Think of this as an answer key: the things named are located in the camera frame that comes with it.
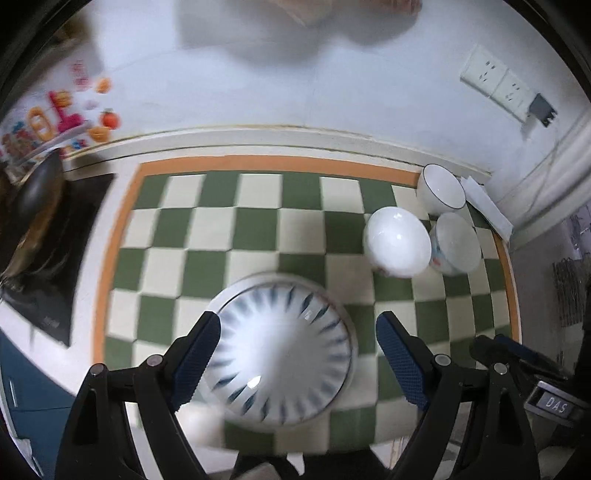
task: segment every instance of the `paper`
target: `paper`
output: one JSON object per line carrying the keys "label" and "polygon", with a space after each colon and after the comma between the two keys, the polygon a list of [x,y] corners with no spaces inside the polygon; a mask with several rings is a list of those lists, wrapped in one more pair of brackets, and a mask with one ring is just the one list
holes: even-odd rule
{"label": "paper", "polygon": [[508,243],[513,233],[513,224],[501,213],[495,202],[491,200],[485,190],[472,177],[466,179],[462,177],[460,183],[464,187],[468,202],[483,214],[496,233],[501,236],[505,243]]}

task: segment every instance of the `bowl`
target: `bowl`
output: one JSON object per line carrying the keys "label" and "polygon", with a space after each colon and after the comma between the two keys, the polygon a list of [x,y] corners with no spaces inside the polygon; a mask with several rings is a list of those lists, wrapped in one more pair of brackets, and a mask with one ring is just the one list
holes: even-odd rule
{"label": "bowl", "polygon": [[258,274],[220,292],[207,309],[222,332],[199,387],[234,423],[262,432],[293,427],[325,413],[349,385],[355,328],[322,287]]}
{"label": "bowl", "polygon": [[427,213],[433,216],[457,212],[466,204],[462,184],[452,172],[435,164],[423,168],[418,178],[417,197]]}
{"label": "bowl", "polygon": [[430,265],[435,270],[453,277],[478,268],[482,257],[478,236],[457,213],[441,215],[429,236],[432,246]]}
{"label": "bowl", "polygon": [[384,207],[368,220],[363,249],[374,269],[387,277],[411,278],[431,259],[431,242],[416,216],[399,207]]}

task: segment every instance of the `frying pan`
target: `frying pan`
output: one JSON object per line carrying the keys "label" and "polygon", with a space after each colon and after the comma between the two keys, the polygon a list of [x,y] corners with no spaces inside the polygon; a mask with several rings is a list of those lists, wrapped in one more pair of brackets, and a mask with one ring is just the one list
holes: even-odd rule
{"label": "frying pan", "polygon": [[15,277],[33,261],[60,203],[64,171],[53,150],[19,182],[0,231],[0,278]]}
{"label": "frying pan", "polygon": [[4,169],[0,167],[0,231],[2,230],[2,217],[5,215],[5,212],[7,211],[8,204],[11,201],[13,190],[14,187],[8,179],[8,175],[6,174]]}

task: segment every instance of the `green and white checkered tablecloth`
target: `green and white checkered tablecloth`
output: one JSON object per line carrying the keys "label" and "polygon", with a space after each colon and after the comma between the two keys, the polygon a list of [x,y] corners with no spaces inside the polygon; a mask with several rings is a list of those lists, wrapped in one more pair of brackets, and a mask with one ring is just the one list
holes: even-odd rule
{"label": "green and white checkered tablecloth", "polygon": [[475,272],[443,277],[428,268],[412,280],[374,274],[362,231],[371,213],[389,205],[431,228],[415,190],[385,181],[238,171],[146,177],[118,254],[107,366],[136,366],[165,352],[217,293],[241,278],[297,274],[339,299],[355,324],[359,358],[348,390],[329,414],[275,434],[225,421],[197,392],[178,414],[187,437],[245,453],[283,453],[354,450],[410,434],[416,409],[377,345],[376,316],[392,310],[433,352],[473,365],[469,342],[477,333],[510,335],[509,310],[490,227],[467,207],[462,215],[475,225],[484,257]]}

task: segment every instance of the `electrical outlet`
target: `electrical outlet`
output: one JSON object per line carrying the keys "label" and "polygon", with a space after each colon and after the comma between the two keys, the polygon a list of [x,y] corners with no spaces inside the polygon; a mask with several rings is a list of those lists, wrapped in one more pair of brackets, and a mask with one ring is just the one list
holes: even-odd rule
{"label": "electrical outlet", "polygon": [[535,93],[509,70],[491,96],[495,102],[525,122]]}
{"label": "electrical outlet", "polygon": [[494,57],[491,52],[476,45],[464,65],[460,78],[490,96],[499,86],[507,70],[507,66]]}

